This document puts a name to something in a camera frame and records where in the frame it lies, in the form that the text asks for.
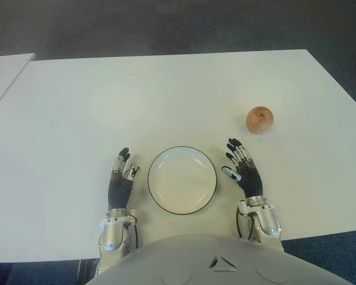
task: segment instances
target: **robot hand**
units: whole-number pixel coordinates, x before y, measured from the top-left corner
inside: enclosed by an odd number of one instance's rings
[[[228,166],[223,166],[221,170],[234,179],[237,184],[244,190],[245,198],[262,196],[262,181],[260,174],[252,160],[247,149],[235,138],[228,139],[227,147],[233,155],[225,155],[234,163],[236,172]]]
[[[108,189],[109,209],[126,208],[133,185],[133,179],[139,169],[136,163],[124,170],[126,161],[130,158],[129,149],[124,148],[113,165],[111,180]]]
[[[246,227],[250,229],[247,235],[248,239],[253,235],[253,239],[258,242],[273,244],[281,248],[282,245],[279,241],[281,228],[273,213],[275,206],[268,205],[263,197],[262,181],[252,157],[240,141],[235,138],[230,138],[228,141],[227,147],[233,155],[230,153],[225,155],[233,162],[236,171],[228,166],[223,166],[221,170],[237,182],[244,190],[246,198],[240,201],[236,212],[239,235],[243,236],[239,227],[239,214],[241,214],[245,217],[241,220],[241,224],[246,224]]]

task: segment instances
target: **plate rim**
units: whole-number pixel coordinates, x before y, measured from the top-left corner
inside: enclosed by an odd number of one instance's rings
[[[189,212],[189,213],[185,213],[185,214],[175,213],[175,212],[169,211],[169,210],[165,209],[164,207],[162,207],[162,206],[154,199],[153,194],[152,194],[152,192],[151,192],[151,190],[150,190],[150,184],[149,184],[150,170],[151,170],[151,168],[152,168],[153,163],[154,163],[155,160],[157,159],[157,157],[159,157],[159,156],[160,156],[161,154],[163,154],[165,151],[168,151],[168,150],[171,150],[172,148],[177,148],[177,147],[192,148],[192,149],[194,149],[194,150],[200,152],[200,153],[203,154],[205,157],[207,157],[207,159],[208,159],[209,162],[211,163],[212,167],[214,168],[214,172],[215,172],[215,188],[214,188],[214,191],[213,191],[213,193],[212,193],[210,199],[208,200],[208,202],[207,202],[203,207],[201,207],[201,208],[195,210],[194,212]],[[217,175],[217,173],[216,173],[216,168],[215,168],[214,164],[212,163],[211,159],[209,159],[209,157],[208,157],[203,151],[200,151],[200,150],[198,150],[198,149],[195,148],[195,147],[189,147],[188,145],[176,145],[175,147],[169,147],[169,148],[163,150],[163,151],[160,152],[158,155],[156,155],[156,157],[154,158],[154,160],[153,160],[152,163],[150,164],[149,171],[148,171],[148,189],[149,189],[150,195],[152,196],[152,199],[154,200],[154,202],[155,202],[161,209],[163,209],[164,211],[167,211],[167,212],[170,213],[170,214],[174,214],[174,215],[180,215],[180,216],[190,215],[190,214],[196,213],[196,212],[200,211],[201,209],[203,209],[204,207],[206,207],[206,206],[208,205],[208,203],[211,202],[212,198],[214,197],[215,192],[216,192],[217,185],[218,185],[218,175]]]

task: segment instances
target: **white plate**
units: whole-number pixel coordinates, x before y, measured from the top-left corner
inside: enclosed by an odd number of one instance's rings
[[[149,169],[154,201],[173,214],[191,214],[207,205],[217,183],[210,159],[192,147],[172,147],[158,155]]]

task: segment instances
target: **white tabletop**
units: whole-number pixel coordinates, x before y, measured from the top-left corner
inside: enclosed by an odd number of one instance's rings
[[[256,135],[245,117],[260,105],[275,122]],[[229,137],[252,154],[283,240],[356,230],[356,103],[306,50],[30,62],[0,102],[0,262],[98,257],[126,146],[141,167],[129,202],[141,244],[236,235],[243,194],[220,170]],[[186,216],[147,187],[154,157],[175,145],[203,151],[218,176]]]
[[[0,99],[33,58],[33,53],[0,56]]]

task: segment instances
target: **robotic arm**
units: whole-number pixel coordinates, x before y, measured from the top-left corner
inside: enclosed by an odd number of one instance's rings
[[[137,219],[134,216],[134,210],[129,213],[126,209],[131,196],[133,179],[139,169],[136,163],[131,163],[131,166],[123,171],[130,156],[129,149],[124,148],[113,165],[108,188],[108,213],[100,223],[103,233],[98,243],[100,261],[96,275],[119,262],[129,253],[132,240],[132,235],[129,233],[131,225],[135,229],[136,244],[138,243]]]
[[[236,181],[246,198],[238,203],[236,211],[240,237],[283,249],[279,239],[281,228],[273,213],[275,206],[269,205],[263,196],[260,174],[251,155],[237,139],[230,138],[228,142],[227,147],[233,155],[225,155],[233,162],[236,171],[228,166],[221,170]]]

